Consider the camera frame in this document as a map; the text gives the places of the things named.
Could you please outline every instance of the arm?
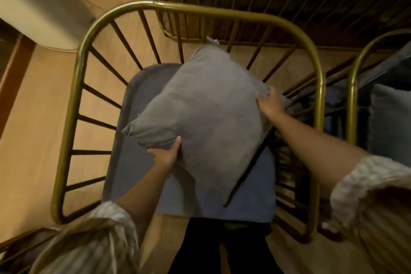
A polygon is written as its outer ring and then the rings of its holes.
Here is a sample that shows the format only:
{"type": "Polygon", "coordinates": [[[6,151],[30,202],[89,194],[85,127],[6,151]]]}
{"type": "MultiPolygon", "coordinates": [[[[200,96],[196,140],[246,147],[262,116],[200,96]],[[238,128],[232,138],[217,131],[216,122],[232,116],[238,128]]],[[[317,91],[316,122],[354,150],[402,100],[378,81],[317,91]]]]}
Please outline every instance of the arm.
{"type": "Polygon", "coordinates": [[[147,152],[155,155],[153,168],[116,201],[116,204],[126,210],[136,224],[140,242],[143,241],[150,225],[163,191],[164,182],[170,176],[172,167],[177,160],[180,144],[181,137],[177,137],[169,150],[148,149],[147,152]]]}
{"type": "Polygon", "coordinates": [[[284,112],[274,88],[270,97],[257,95],[260,110],[280,131],[285,142],[329,192],[351,173],[368,152],[303,124],[284,112]]]}

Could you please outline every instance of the light wood floor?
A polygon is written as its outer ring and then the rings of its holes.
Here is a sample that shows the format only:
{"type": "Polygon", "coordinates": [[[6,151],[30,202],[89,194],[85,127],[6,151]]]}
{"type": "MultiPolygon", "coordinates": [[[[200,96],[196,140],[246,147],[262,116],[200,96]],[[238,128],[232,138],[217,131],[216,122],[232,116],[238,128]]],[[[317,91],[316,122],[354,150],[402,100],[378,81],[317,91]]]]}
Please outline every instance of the light wood floor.
{"type": "MultiPolygon", "coordinates": [[[[96,16],[130,0],[86,0],[96,16]]],[[[177,44],[162,34],[154,13],[147,13],[160,57],[164,62],[179,62],[177,44]]],[[[144,66],[155,63],[137,14],[117,21],[144,66]]],[[[95,47],[127,80],[137,71],[125,48],[110,28],[96,40],[95,47]]],[[[196,45],[184,44],[187,59],[196,45]]],[[[234,48],[233,57],[246,65],[254,48],[234,48]]],[[[280,58],[282,49],[263,48],[251,71],[263,78],[280,58]]],[[[321,62],[328,69],[353,56],[351,52],[321,52],[321,62]]],[[[51,225],[50,201],[58,154],[63,134],[75,54],[36,47],[21,85],[9,121],[0,140],[0,242],[35,227],[51,225]]],[[[278,70],[269,83],[280,91],[303,78],[311,64],[303,50],[297,52],[278,70]]],[[[85,81],[121,103],[125,86],[90,56],[85,81]]],[[[116,125],[119,111],[84,93],[80,112],[116,125]]],[[[79,123],[75,148],[111,149],[114,132],[88,123],[79,123]]],[[[75,157],[69,183],[104,175],[108,157],[75,157]]],[[[101,196],[102,183],[67,194],[65,212],[91,203],[101,196]]],[[[142,273],[166,273],[179,249],[187,219],[156,216],[141,252],[142,273]]],[[[369,273],[361,253],[350,243],[336,244],[317,235],[310,245],[301,245],[282,229],[273,226],[267,237],[278,264],[285,273],[369,273]]],[[[222,261],[223,272],[228,272],[222,261]]]]}

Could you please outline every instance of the person's right hand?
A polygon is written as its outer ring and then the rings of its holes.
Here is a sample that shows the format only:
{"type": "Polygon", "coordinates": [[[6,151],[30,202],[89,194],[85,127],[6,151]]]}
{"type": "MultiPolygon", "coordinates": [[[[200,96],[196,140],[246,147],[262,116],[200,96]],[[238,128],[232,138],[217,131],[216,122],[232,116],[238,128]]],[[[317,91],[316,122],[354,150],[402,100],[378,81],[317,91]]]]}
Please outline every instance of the person's right hand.
{"type": "Polygon", "coordinates": [[[276,125],[277,120],[285,114],[283,102],[277,91],[270,86],[268,99],[263,98],[259,93],[256,94],[256,99],[260,110],[276,125]]]}

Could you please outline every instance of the dark gray pillow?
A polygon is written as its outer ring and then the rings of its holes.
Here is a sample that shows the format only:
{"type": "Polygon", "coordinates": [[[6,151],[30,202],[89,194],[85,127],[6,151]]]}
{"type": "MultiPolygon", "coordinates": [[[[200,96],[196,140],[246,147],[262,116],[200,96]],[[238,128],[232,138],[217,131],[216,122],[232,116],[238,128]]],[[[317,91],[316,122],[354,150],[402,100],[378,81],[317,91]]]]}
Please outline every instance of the dark gray pillow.
{"type": "Polygon", "coordinates": [[[268,96],[267,86],[230,54],[205,45],[123,133],[165,149],[181,136],[182,166],[227,200],[270,128],[256,92],[268,96]]]}
{"type": "Polygon", "coordinates": [[[411,92],[376,84],[372,90],[368,150],[411,167],[411,92]]]}

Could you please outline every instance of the leg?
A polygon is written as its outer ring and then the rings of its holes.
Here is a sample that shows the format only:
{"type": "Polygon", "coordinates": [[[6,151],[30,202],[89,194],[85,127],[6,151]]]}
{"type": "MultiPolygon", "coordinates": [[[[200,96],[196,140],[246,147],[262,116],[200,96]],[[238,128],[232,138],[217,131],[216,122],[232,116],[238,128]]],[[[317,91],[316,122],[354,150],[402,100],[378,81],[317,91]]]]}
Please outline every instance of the leg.
{"type": "Polygon", "coordinates": [[[221,273],[219,243],[222,230],[223,221],[191,218],[168,273],[221,273]]]}
{"type": "Polygon", "coordinates": [[[223,242],[227,249],[231,274],[283,273],[265,241],[265,236],[270,231],[268,224],[253,223],[224,232],[223,242]]]}

